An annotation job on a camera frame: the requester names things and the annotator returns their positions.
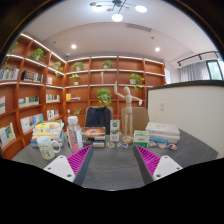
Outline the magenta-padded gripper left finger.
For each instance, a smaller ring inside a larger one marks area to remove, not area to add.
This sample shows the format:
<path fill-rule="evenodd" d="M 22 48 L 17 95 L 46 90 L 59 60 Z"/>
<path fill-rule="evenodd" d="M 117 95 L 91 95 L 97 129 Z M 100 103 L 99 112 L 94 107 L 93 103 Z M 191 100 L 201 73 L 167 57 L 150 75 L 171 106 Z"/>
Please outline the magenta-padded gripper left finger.
<path fill-rule="evenodd" d="M 81 186 L 92 156 L 93 148 L 88 145 L 68 157 L 59 155 L 44 170 Z"/>

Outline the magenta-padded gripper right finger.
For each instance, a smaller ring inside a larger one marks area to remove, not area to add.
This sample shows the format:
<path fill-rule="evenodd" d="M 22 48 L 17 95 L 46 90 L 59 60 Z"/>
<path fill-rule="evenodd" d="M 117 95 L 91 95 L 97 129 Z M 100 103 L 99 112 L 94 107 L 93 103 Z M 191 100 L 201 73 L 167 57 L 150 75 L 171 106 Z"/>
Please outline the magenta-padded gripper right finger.
<path fill-rule="evenodd" d="M 135 146 L 134 155 L 145 185 L 182 169 L 182 167 L 168 155 L 158 156 L 139 145 Z"/>

